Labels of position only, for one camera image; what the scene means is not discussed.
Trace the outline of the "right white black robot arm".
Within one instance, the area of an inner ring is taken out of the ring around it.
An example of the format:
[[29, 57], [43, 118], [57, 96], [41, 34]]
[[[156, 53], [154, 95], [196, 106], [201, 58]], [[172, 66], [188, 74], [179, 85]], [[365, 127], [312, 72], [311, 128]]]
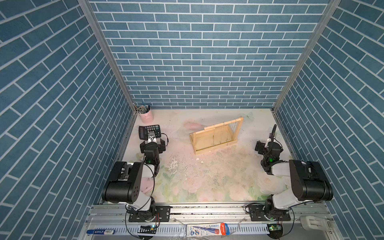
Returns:
[[291, 181], [290, 188], [265, 200], [263, 213], [272, 220], [287, 214], [292, 207], [330, 201], [334, 197], [331, 184], [318, 162], [280, 159], [284, 149], [275, 137], [276, 130], [277, 125], [274, 125], [267, 141], [258, 141], [255, 146], [255, 151], [263, 156], [261, 166], [267, 175], [288, 177]]

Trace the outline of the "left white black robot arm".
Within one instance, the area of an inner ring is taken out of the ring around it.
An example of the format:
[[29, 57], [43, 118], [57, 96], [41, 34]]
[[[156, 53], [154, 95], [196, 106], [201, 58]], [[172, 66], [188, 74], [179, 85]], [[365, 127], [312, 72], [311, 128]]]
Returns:
[[141, 191], [142, 178], [154, 179], [160, 169], [160, 154], [166, 150], [162, 139], [143, 141], [142, 162], [129, 164], [116, 162], [102, 190], [102, 200], [114, 204], [126, 204], [129, 214], [142, 219], [152, 219], [156, 214], [156, 203], [152, 196]]

